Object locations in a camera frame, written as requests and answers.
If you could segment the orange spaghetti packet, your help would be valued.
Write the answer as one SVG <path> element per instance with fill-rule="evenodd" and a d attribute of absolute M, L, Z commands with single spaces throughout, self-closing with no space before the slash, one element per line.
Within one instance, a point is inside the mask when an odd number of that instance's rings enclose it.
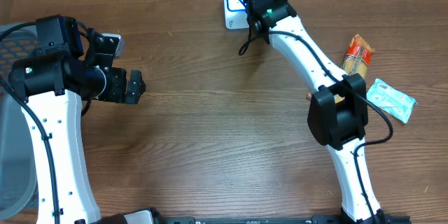
<path fill-rule="evenodd" d="M 349 44 L 341 68 L 348 76 L 359 74 L 365 78 L 374 51 L 375 49 L 360 34 L 355 35 Z"/>

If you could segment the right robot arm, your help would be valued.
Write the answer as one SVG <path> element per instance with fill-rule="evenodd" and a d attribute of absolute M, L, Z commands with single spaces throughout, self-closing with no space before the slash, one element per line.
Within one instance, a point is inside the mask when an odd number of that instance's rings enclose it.
<path fill-rule="evenodd" d="M 364 148 L 368 123 L 366 84 L 329 59 L 308 35 L 289 0 L 242 0 L 258 37 L 278 50 L 311 93 L 307 123 L 334 163 L 348 223 L 380 223 L 382 210 L 373 193 Z"/>

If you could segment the teal plastic packet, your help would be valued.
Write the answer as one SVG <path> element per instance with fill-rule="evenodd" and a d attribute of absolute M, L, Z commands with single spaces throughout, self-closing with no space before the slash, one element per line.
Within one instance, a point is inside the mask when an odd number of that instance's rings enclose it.
<path fill-rule="evenodd" d="M 413 107 L 417 103 L 413 97 L 391 87 L 379 78 L 375 79 L 367 91 L 367 100 L 402 123 L 408 123 Z"/>

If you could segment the white barcode scanner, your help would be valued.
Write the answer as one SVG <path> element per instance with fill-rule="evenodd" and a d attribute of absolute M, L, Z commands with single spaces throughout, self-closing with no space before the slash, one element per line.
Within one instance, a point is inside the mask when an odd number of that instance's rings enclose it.
<path fill-rule="evenodd" d="M 223 0 L 225 26 L 228 29 L 248 29 L 247 14 L 243 0 Z"/>

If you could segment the grey plastic mesh basket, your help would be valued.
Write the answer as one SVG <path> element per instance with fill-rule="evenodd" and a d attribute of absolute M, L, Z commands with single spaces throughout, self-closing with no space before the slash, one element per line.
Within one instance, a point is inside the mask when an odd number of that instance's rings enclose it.
<path fill-rule="evenodd" d="M 1 88 L 1 220 L 37 207 L 32 140 L 21 106 Z"/>

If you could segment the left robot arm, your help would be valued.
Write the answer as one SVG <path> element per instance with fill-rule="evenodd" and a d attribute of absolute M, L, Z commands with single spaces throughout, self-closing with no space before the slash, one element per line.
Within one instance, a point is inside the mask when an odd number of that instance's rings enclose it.
<path fill-rule="evenodd" d="M 124 40 L 54 15 L 33 22 L 38 45 L 16 61 L 3 86 L 31 136 L 39 223 L 152 223 L 144 209 L 103 217 L 85 163 L 81 120 L 94 100 L 135 105 L 146 85 L 138 70 L 115 68 Z"/>

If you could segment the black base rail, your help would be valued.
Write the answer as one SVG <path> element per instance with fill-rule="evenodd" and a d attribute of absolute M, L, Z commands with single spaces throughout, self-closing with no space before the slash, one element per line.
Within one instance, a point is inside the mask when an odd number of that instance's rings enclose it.
<path fill-rule="evenodd" d="M 350 223 L 338 215 L 315 215 L 309 218 L 193 218 L 166 217 L 166 224 L 343 224 Z"/>

